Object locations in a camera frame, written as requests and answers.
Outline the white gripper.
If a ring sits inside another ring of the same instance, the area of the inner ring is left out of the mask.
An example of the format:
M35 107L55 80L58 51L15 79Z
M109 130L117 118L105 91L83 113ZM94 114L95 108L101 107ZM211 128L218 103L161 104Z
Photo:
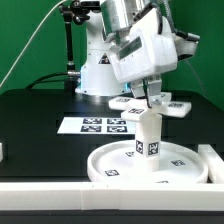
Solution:
M119 83L131 82L135 98L145 97L141 78L148 76L146 95L150 108L162 103L160 74L175 70L178 61L193 56L198 45L198 42L174 35L165 17L161 20L162 33L159 34L159 22L158 11L151 9L131 27L130 42L116 53L110 53L116 79Z

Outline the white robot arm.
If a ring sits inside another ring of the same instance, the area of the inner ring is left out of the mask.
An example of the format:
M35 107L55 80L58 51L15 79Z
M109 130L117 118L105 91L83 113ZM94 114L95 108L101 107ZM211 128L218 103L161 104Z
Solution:
M76 0L85 24L83 94L112 97L130 91L152 108L162 104L161 75L195 54L200 37L175 28L169 0Z

